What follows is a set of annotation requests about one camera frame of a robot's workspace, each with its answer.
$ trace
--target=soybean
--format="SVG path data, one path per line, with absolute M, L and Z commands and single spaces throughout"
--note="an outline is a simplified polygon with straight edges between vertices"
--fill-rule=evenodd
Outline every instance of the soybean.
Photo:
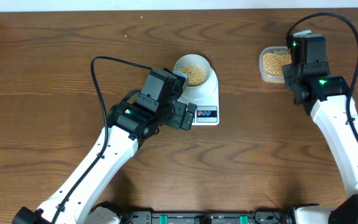
M 291 64 L 291 55 L 266 53 L 264 55 L 264 69 L 270 75 L 284 76 L 282 67 Z
M 206 81 L 206 73 L 200 66 L 186 65 L 179 69 L 179 72 L 186 74 L 189 78 L 188 86 L 199 86 Z

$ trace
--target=green connector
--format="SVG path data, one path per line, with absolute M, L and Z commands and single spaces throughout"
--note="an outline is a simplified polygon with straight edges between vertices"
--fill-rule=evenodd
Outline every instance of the green connector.
M 240 224 L 249 224 L 248 223 L 248 216 L 240 216 Z
M 168 224 L 168 216 L 160 215 L 160 224 Z

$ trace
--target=black mount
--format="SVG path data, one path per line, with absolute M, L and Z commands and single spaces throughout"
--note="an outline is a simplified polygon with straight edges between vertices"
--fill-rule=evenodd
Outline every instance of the black mount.
M 121 224 L 279 224 L 283 213 L 270 209 L 243 213 L 139 211 L 122 216 Z
M 12 224 L 50 224 L 49 221 L 42 218 L 43 210 L 39 208 L 35 212 L 22 207 L 13 218 Z
M 287 39 L 292 63 L 283 66 L 285 84 L 294 94 L 294 104 L 302 104 L 310 115 L 317 100 L 346 95 L 349 86 L 340 76 L 331 76 L 326 58 L 326 39 L 321 34 L 291 35 Z
M 119 126 L 137 139 L 139 146 L 164 124 L 175 129 L 190 130 L 197 106 L 177 101 L 183 93 L 186 78 L 176 76 L 164 68 L 153 68 L 141 91 L 133 91 L 133 104 L 127 102 L 129 93 L 119 104 L 114 105 L 108 115 L 108 126 Z

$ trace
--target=container of beans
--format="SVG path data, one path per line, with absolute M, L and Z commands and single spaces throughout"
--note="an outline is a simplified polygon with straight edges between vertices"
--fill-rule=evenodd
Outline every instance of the container of beans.
M 192 100 L 209 96 L 218 84 L 216 75 L 211 75 L 213 70 L 209 62 L 200 55 L 189 54 L 181 57 L 173 70 L 187 75 L 188 84 L 183 96 Z
M 287 47 L 268 47 L 259 56 L 262 80 L 269 83 L 285 83 L 282 67 L 291 64 L 291 52 Z

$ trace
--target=clear plastic container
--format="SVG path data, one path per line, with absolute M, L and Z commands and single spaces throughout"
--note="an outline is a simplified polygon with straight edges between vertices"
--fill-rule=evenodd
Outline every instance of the clear plastic container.
M 262 76 L 262 80 L 269 83 L 285 83 L 284 77 L 278 75 L 270 75 L 265 71 L 264 68 L 264 55 L 266 53 L 273 53 L 273 54 L 290 54 L 290 49 L 287 47 L 268 47 L 260 53 L 259 56 L 259 70 Z

